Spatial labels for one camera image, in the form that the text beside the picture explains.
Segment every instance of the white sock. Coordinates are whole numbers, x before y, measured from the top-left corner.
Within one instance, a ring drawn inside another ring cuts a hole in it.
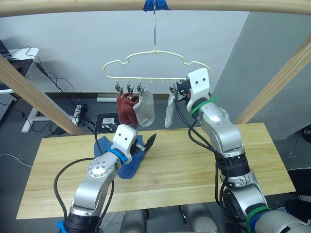
[[[166,108],[166,113],[165,113],[165,123],[164,127],[168,128],[171,126],[172,121],[173,121],[173,112],[174,112],[174,96],[170,93],[170,97],[168,100],[167,108]]]
[[[146,127],[155,120],[154,96],[150,91],[144,90],[142,97],[133,107],[140,126]]]

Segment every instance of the blue towel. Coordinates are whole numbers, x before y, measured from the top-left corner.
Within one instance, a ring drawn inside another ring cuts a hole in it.
[[[144,143],[142,142],[142,136],[141,135],[137,136],[137,141],[142,146],[145,146]],[[99,142],[99,145],[100,145],[102,151],[105,151],[107,148],[110,148],[112,146],[112,142],[109,141],[106,137],[102,137],[102,138],[98,139],[98,142]],[[122,179],[132,178],[135,175],[135,173],[139,167],[140,162],[145,157],[145,154],[146,153],[142,152],[142,151],[135,154],[130,163],[123,164],[121,169],[118,171],[118,176]],[[96,143],[94,144],[94,155],[95,155],[95,157],[102,155],[100,153]]]

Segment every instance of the white wall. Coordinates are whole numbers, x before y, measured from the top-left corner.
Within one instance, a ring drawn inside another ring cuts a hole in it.
[[[157,49],[177,52],[186,60],[206,63],[212,70],[211,89],[229,58],[248,12],[158,11]],[[153,49],[153,13],[77,12],[0,18],[0,39],[8,49],[39,48],[47,71],[67,78],[76,92],[115,92],[115,82],[102,66],[131,53]],[[186,67],[168,55],[143,55],[126,67],[108,69],[113,75],[185,77],[199,66]],[[32,81],[42,91],[58,91],[34,72]],[[70,86],[59,81],[60,86]],[[171,82],[144,81],[154,93],[167,93]]]

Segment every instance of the computer monitor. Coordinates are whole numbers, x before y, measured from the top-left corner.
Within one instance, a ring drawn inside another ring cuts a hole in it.
[[[0,54],[7,60],[11,58],[10,52],[6,49],[6,47],[4,46],[1,40],[0,40]]]

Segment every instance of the white cable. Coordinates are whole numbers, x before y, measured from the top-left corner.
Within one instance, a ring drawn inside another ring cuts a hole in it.
[[[13,158],[17,159],[17,160],[18,160],[21,164],[23,164],[24,166],[32,167],[32,166],[30,166],[30,165],[28,165],[28,164],[23,163],[19,158],[15,157],[15,156],[13,156],[13,155],[11,155],[11,154],[7,154],[7,153],[0,154],[0,157],[1,157],[1,156],[4,156],[4,155],[8,155],[8,156],[10,156],[10,157],[13,157]]]

